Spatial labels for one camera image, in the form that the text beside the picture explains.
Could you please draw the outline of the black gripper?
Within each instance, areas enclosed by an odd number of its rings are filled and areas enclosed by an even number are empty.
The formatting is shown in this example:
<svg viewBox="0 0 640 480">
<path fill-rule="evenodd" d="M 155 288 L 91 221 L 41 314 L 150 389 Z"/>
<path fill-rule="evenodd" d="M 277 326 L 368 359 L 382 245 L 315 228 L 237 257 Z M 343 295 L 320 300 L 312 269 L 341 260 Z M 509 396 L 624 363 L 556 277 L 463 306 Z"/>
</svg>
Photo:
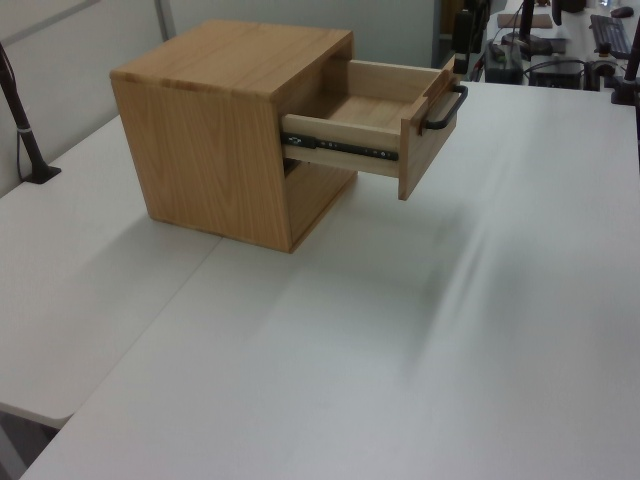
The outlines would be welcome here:
<svg viewBox="0 0 640 480">
<path fill-rule="evenodd" d="M 472 13 L 469 10 L 461 10 L 454 19 L 452 33 L 452 49 L 454 55 L 454 73 L 466 74 L 469 63 L 469 44 L 472 30 Z"/>
</svg>

